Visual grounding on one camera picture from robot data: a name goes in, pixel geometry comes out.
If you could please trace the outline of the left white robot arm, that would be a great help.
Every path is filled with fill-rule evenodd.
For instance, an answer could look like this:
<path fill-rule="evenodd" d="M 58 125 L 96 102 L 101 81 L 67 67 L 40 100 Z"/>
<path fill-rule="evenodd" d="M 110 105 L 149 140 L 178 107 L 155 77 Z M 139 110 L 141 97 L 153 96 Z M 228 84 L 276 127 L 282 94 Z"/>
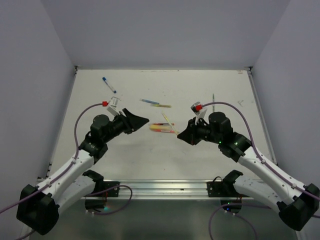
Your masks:
<path fill-rule="evenodd" d="M 107 143 L 118 135 L 131 134 L 149 122 L 124 108 L 110 120 L 100 114 L 93 118 L 89 132 L 76 152 L 60 169 L 37 186 L 28 184 L 20 194 L 16 218 L 40 235 L 50 232 L 62 212 L 78 199 L 103 193 L 103 176 L 92 171 L 107 152 Z"/>

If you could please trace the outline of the yellow thin pen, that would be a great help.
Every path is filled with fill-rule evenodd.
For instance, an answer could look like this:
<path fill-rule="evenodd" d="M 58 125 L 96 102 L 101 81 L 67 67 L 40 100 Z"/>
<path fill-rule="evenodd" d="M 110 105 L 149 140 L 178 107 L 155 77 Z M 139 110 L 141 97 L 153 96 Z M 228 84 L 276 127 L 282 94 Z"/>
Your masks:
<path fill-rule="evenodd" d="M 173 132 L 178 136 L 178 131 L 175 129 L 174 125 L 171 123 L 171 121 L 168 119 L 168 117 L 166 116 L 166 114 L 162 111 L 161 112 L 162 116 L 164 117 L 164 119 L 167 121 L 168 125 L 172 128 Z"/>

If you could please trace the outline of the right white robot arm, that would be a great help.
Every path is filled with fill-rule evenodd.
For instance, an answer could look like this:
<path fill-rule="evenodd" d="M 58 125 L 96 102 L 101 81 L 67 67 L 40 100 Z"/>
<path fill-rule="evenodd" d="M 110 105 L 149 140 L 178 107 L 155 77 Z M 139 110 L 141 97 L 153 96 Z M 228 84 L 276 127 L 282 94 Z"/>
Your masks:
<path fill-rule="evenodd" d="M 224 156 L 257 175 L 262 183 L 234 170 L 223 179 L 223 192 L 231 197 L 239 193 L 263 203 L 291 229 L 301 231 L 319 209 L 320 189 L 295 179 L 263 156 L 251 140 L 233 130 L 224 113 L 210 114 L 208 122 L 199 117 L 190 119 L 177 137 L 192 146 L 200 141 L 217 144 Z"/>

